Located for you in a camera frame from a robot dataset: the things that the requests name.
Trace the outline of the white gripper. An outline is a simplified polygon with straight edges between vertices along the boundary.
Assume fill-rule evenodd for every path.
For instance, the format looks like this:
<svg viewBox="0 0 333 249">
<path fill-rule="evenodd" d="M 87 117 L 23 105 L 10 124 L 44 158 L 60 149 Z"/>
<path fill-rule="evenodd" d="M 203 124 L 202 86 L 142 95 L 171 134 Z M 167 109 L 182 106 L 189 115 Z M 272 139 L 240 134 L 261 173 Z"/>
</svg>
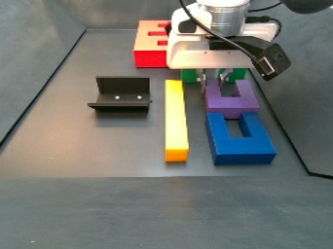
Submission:
<svg viewBox="0 0 333 249">
<path fill-rule="evenodd" d="M 224 38 L 254 36 L 272 42 L 278 26 L 273 22 L 248 23 L 248 6 L 186 6 L 197 21 Z M 206 92 L 205 69 L 253 68 L 253 62 L 237 50 L 212 51 L 209 41 L 213 35 L 190 19 L 185 10 L 173 12 L 167 35 L 166 65 L 170 69 L 197 69 L 201 93 Z M 218 71 L 218 83 L 229 82 L 232 69 Z"/>
</svg>

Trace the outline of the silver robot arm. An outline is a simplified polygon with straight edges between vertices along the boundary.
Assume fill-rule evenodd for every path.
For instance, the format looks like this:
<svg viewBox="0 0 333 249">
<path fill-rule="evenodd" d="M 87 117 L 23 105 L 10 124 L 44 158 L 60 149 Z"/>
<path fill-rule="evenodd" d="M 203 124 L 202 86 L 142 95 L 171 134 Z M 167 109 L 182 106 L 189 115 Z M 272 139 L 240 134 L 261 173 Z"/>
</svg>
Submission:
<svg viewBox="0 0 333 249">
<path fill-rule="evenodd" d="M 171 15 L 166 65 L 193 69 L 202 89 L 209 78 L 225 81 L 234 68 L 256 68 L 272 79 L 280 47 L 272 42 L 277 25 L 248 23 L 250 0 L 197 0 Z"/>
</svg>

